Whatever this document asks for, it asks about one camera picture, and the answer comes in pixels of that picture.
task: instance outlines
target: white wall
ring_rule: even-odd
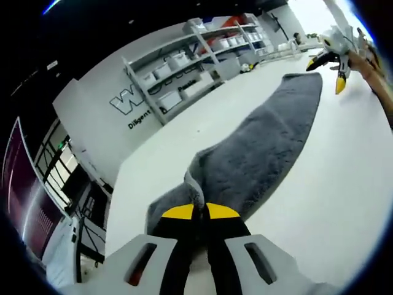
[[[302,36],[302,40],[305,40],[305,31],[299,20],[297,19],[296,15],[288,5],[275,8],[267,13],[269,15],[274,14],[274,16],[278,19],[278,22],[280,22],[282,28],[288,35],[289,39],[293,39],[294,33],[300,33],[300,35]],[[263,29],[266,31],[271,43],[275,47],[277,47],[281,43],[287,42],[287,39],[281,29],[277,32],[274,32],[273,29],[261,17],[258,17],[258,21],[263,27]]]
[[[215,18],[214,23],[219,26],[227,18]],[[120,93],[124,90],[130,91],[131,81],[123,72],[122,57],[129,61],[136,60],[147,50],[183,36],[183,25],[180,23],[158,30],[122,47],[98,63],[79,81],[71,81],[53,102],[73,146],[80,151],[85,150],[84,160],[90,162],[96,170],[92,174],[98,175],[111,186],[115,184],[121,163],[161,128],[134,87],[133,97],[141,104],[133,106],[128,114],[123,114],[109,103],[115,97],[121,98]],[[148,111],[150,114],[140,124],[132,129],[128,126]]]

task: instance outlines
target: person's arm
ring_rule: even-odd
[[[363,79],[374,90],[385,112],[389,125],[393,128],[393,93],[385,79],[372,66],[367,65],[360,71]]]
[[[386,83],[385,78],[367,61],[361,59],[358,54],[349,52],[349,59],[352,62],[351,67],[361,73],[363,79],[375,92],[385,112],[389,125],[393,128],[393,92]]]

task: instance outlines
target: small object on floor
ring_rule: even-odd
[[[247,72],[249,72],[249,71],[251,71],[250,65],[247,64],[247,63],[243,63],[243,64],[241,65],[240,73],[247,73]]]
[[[259,64],[259,62],[254,63],[253,65],[249,65],[249,64],[247,64],[247,63],[243,63],[243,64],[241,65],[240,73],[241,73],[241,74],[244,74],[244,73],[251,72],[253,69],[255,69],[255,66],[257,66],[257,64]]]

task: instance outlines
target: wall lettering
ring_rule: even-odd
[[[152,112],[150,111],[150,109],[148,109],[141,117],[134,119],[134,121],[132,121],[131,123],[128,124],[128,128],[132,129],[135,126],[137,126],[138,124],[142,123],[142,120],[145,119],[148,115],[150,115]]]
[[[133,106],[139,106],[143,103],[141,94],[134,92],[133,84],[130,85],[130,89],[122,90],[119,96],[113,97],[109,103],[124,115],[132,112]]]

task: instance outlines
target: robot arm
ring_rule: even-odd
[[[355,47],[353,37],[345,36],[338,27],[334,26],[329,31],[320,35],[324,44],[324,50],[317,54],[308,64],[307,71],[312,71],[319,66],[326,65],[328,62],[339,62],[337,67],[336,94],[341,93],[349,78],[351,69],[349,67],[348,52],[350,50],[358,51]]]

